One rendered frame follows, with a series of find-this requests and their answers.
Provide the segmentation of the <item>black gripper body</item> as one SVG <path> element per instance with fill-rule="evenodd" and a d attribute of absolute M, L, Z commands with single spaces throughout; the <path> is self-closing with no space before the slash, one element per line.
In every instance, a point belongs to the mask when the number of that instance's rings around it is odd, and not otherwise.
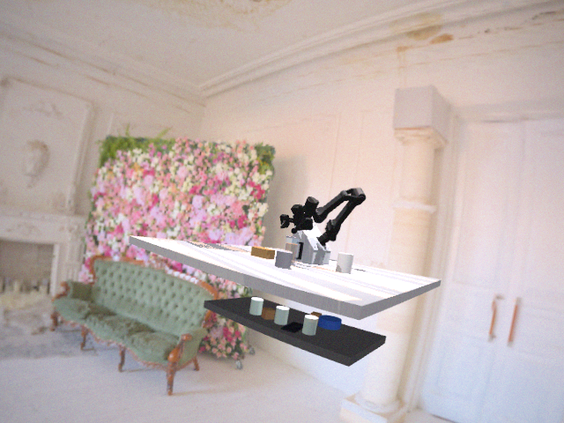
<path fill-rule="evenodd" d="M 280 222 L 282 225 L 282 217 L 287 217 L 287 224 L 290 225 L 291 223 L 294 223 L 295 226 L 298 226 L 301 222 L 301 219 L 306 219 L 308 222 L 308 230 L 311 231 L 314 228 L 314 223 L 313 223 L 313 219 L 309 218 L 308 215 L 305 213 L 305 216 L 302 218 L 301 215 L 294 215 L 293 218 L 289 218 L 288 215 L 286 214 L 282 214 L 280 215 Z"/>

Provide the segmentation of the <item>glass french press with black knob plunger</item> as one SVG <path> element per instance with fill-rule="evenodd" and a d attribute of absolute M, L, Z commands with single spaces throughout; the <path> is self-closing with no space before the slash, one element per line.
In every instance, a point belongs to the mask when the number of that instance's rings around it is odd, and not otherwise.
<path fill-rule="evenodd" d="M 294 228 L 291 230 L 291 232 L 292 234 L 297 233 L 297 231 L 294 231 Z M 286 236 L 285 251 L 293 253 L 291 264 L 297 264 L 296 260 L 301 260 L 304 242 L 299 242 L 299 241 L 300 241 L 299 237 Z M 300 252 L 299 252 L 299 257 L 297 258 L 299 244 L 300 244 Z"/>

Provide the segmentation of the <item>blue short cylinder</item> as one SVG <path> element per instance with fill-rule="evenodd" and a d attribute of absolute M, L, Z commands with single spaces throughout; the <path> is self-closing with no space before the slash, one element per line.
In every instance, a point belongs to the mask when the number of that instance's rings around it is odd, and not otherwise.
<path fill-rule="evenodd" d="M 340 330 L 342 319 L 332 315 L 319 315 L 318 326 L 327 330 Z"/>

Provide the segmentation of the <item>dark grey flat shelf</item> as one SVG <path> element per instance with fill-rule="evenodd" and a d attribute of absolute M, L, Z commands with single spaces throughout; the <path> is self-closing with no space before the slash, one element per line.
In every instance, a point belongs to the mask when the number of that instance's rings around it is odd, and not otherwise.
<path fill-rule="evenodd" d="M 255 296 L 204 301 L 204 308 L 271 338 L 348 367 L 363 359 L 386 341 L 384 335 L 342 323 L 340 330 L 327 330 L 317 324 L 314 336 L 306 335 L 302 333 L 302 330 L 295 333 L 281 330 L 281 327 L 285 325 L 275 324 L 274 319 L 264 319 L 262 315 L 249 313 L 252 297 Z M 289 308 L 287 325 L 292 322 L 304 324 L 305 315 L 310 314 Z"/>

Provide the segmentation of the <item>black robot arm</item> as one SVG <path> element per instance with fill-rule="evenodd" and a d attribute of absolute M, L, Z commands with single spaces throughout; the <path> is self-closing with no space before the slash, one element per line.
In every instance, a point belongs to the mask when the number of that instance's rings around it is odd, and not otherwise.
<path fill-rule="evenodd" d="M 328 215 L 336 207 L 338 207 L 344 201 L 348 201 L 348 203 L 337 215 L 337 217 L 330 219 L 329 222 L 326 223 L 326 232 L 321 236 L 316 236 L 321 245 L 326 246 L 328 241 L 334 242 L 336 240 L 342 223 L 350 215 L 354 208 L 357 205 L 362 204 L 366 200 L 366 198 L 367 197 L 361 188 L 350 188 L 341 190 L 338 195 L 333 197 L 332 200 L 323 207 L 317 208 L 317 206 L 319 205 L 319 200 L 316 200 L 314 197 L 308 197 L 305 205 L 301 206 L 301 204 L 294 204 L 291 208 L 291 211 L 293 212 L 293 216 L 301 215 L 301 217 L 303 218 L 305 216 L 305 213 L 309 218 L 312 218 L 313 216 L 314 222 L 321 224 L 327 219 Z"/>

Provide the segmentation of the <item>orange rectangular block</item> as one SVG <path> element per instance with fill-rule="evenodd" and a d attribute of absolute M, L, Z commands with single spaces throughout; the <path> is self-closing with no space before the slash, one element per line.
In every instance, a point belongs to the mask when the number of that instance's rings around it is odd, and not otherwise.
<path fill-rule="evenodd" d="M 274 260 L 276 250 L 261 247 L 251 247 L 250 255 L 262 259 Z"/>

